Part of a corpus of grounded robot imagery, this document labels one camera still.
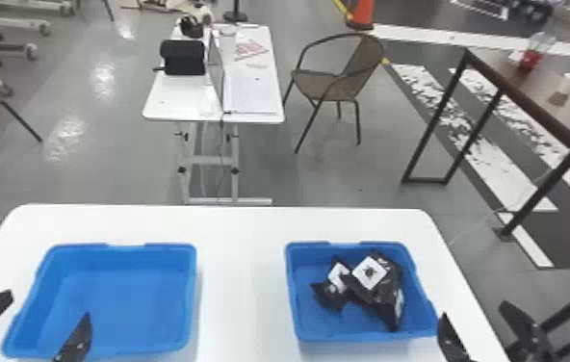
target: white floor marking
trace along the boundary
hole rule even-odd
[[[450,30],[412,28],[386,24],[375,24],[375,28],[371,31],[371,34],[386,40],[474,46],[503,50],[525,50],[528,47],[528,39],[525,38],[461,33]],[[570,42],[557,42],[550,48],[548,54],[570,57]]]
[[[507,224],[512,219],[512,214],[510,213],[498,213],[499,219],[505,224]],[[554,268],[555,264],[550,260],[548,255],[541,250],[541,247],[534,241],[534,239],[528,234],[526,229],[519,225],[514,231],[512,231],[512,236],[519,245],[526,251],[526,254],[532,259],[535,265],[539,268]]]
[[[487,103],[496,92],[496,87],[473,69],[465,70],[460,78],[460,83],[483,103]],[[501,98],[495,114],[504,120],[509,128],[519,134],[534,153],[551,168],[556,168],[561,159],[568,153],[568,147],[559,142],[506,96]],[[563,179],[570,185],[570,169],[563,176]]]
[[[476,0],[476,1],[481,2],[481,3],[483,3],[483,4],[486,4],[486,5],[489,5],[489,6],[492,6],[492,7],[499,8],[499,13],[492,13],[492,12],[489,12],[489,11],[487,11],[487,10],[477,8],[477,7],[473,6],[473,5],[461,3],[461,2],[458,1],[458,0],[451,0],[450,2],[451,2],[452,4],[458,6],[458,7],[461,7],[461,8],[463,8],[463,9],[466,9],[466,10],[469,10],[469,11],[472,11],[472,12],[475,12],[475,13],[482,13],[482,14],[485,14],[485,15],[487,15],[487,16],[491,16],[491,17],[494,17],[494,18],[496,18],[496,19],[503,20],[503,21],[506,21],[506,20],[507,20],[507,14],[508,14],[507,7],[504,7],[504,6],[500,5],[500,4],[496,4],[496,3],[489,2],[489,1],[485,1],[485,0]]]
[[[440,83],[419,65],[392,65],[413,94],[430,110],[434,110],[443,94]],[[467,141],[474,121],[452,100],[445,108],[440,125],[448,131],[457,148]],[[472,168],[508,211],[518,211],[536,190],[531,180],[494,143],[479,137],[465,156]],[[556,211],[557,207],[544,198],[535,207],[539,211]]]

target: caster wheel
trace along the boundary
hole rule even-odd
[[[51,25],[50,24],[40,24],[38,26],[38,31],[43,37],[49,37],[51,35]]]
[[[62,16],[70,17],[70,16],[74,16],[75,14],[76,14],[76,11],[74,10],[73,7],[67,6],[67,5],[61,6],[61,15]]]
[[[24,53],[28,60],[34,61],[38,58],[38,47],[35,44],[27,44],[24,47]]]

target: dark wooden tabletop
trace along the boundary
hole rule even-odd
[[[479,48],[468,48],[465,53],[469,66],[478,70],[553,136],[570,146],[570,95],[561,106],[549,101],[563,76],[543,65],[529,72],[519,70],[508,55],[502,50]]]

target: white tabletop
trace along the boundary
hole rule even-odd
[[[447,311],[472,357],[505,353],[430,216],[420,210],[27,205],[0,226],[0,346],[39,262],[55,244],[191,243],[197,301],[189,344],[173,353],[122,360],[184,362],[444,361],[435,338],[378,344],[300,344],[294,333],[284,246],[291,241],[399,241],[427,296]],[[0,361],[8,360],[0,353]]]
[[[208,46],[211,32],[205,32],[202,39]],[[260,65],[261,77],[272,88],[271,95],[277,99],[270,102],[274,105],[274,113],[268,115],[231,114],[224,115],[225,122],[231,123],[282,123],[285,114],[281,105],[280,86],[273,57],[272,34],[264,25],[244,25],[238,28],[238,36],[254,39],[269,49],[268,52],[235,62],[235,66]],[[170,35],[171,39],[182,39],[179,26]],[[162,121],[220,121],[222,111],[215,88],[208,75],[201,76],[168,76],[157,71],[155,81],[150,89],[142,115],[148,120]]]

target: blue tray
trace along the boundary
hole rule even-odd
[[[90,312],[88,357],[181,349],[189,340],[195,249],[186,244],[54,246],[2,351],[49,359]]]
[[[337,255],[355,267],[374,248],[403,268],[405,304],[402,324],[396,332],[388,331],[374,312],[354,303],[347,303],[341,312],[321,307],[310,288],[310,283],[326,279],[332,256]],[[285,247],[285,259],[294,328],[301,341],[381,342],[436,334],[438,318],[435,310],[418,280],[411,255],[400,243],[289,243]]]

